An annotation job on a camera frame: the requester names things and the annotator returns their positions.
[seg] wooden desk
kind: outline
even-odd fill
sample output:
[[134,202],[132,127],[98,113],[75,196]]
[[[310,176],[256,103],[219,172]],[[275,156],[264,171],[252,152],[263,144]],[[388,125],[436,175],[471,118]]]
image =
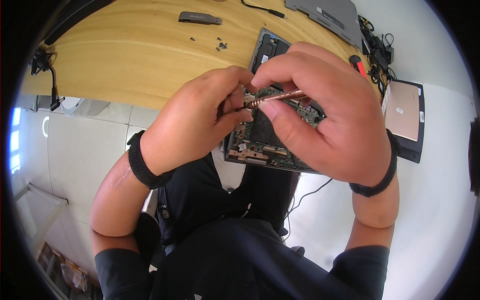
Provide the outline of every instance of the wooden desk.
[[[57,54],[52,66],[58,94],[161,109],[182,84],[207,70],[229,65],[248,68],[262,27],[290,43],[325,47],[345,62],[353,54],[366,62],[361,51],[305,14],[287,9],[283,0],[250,0],[250,4],[277,10],[288,19],[248,8],[240,0],[117,0],[47,47]],[[179,23],[182,11],[209,13],[223,23]],[[217,52],[217,37],[228,43],[227,49]],[[37,76],[29,72],[22,93],[50,95],[50,72]]]

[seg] hand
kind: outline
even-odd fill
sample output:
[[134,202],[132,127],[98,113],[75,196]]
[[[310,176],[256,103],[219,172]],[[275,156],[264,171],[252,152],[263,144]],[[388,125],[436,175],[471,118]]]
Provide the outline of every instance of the hand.
[[315,130],[286,103],[259,106],[294,155],[336,180],[380,183],[391,147],[380,102],[365,78],[324,48],[298,42],[262,64],[252,85],[262,88],[274,82],[282,83],[285,91],[300,88],[327,115]]
[[252,121],[243,106],[243,89],[253,74],[230,66],[208,71],[185,83],[162,108],[142,135],[140,149],[155,175],[207,155],[235,126]]

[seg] black t-shirt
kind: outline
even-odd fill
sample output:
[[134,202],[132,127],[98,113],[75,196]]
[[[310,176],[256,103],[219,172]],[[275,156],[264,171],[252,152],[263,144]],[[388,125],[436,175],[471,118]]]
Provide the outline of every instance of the black t-shirt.
[[198,229],[152,273],[126,249],[102,251],[95,263],[107,300],[381,299],[388,255],[353,248],[327,272],[283,245],[270,223],[229,218]]

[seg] gray laptop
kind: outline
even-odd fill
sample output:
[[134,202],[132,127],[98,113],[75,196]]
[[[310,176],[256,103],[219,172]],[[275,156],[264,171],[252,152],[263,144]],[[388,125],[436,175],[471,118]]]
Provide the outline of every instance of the gray laptop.
[[285,0],[285,7],[299,10],[352,46],[362,49],[357,8],[350,0]]

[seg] copper screwdriver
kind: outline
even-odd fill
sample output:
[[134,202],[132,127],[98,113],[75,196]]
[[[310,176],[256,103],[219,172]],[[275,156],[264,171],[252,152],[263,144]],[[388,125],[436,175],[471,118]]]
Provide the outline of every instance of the copper screwdriver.
[[307,96],[305,95],[305,93],[303,93],[300,89],[296,88],[296,89],[291,90],[289,92],[284,92],[284,93],[280,93],[280,94],[276,94],[276,95],[268,95],[268,96],[263,96],[263,97],[260,97],[260,98],[256,98],[255,100],[248,102],[243,107],[238,108],[236,110],[238,111],[238,110],[241,110],[241,109],[244,109],[244,108],[249,108],[249,109],[258,108],[258,105],[260,103],[265,102],[265,101],[269,101],[269,100],[280,100],[280,101],[287,100],[287,99],[297,100],[297,99],[302,99],[302,98],[306,98],[306,97]]

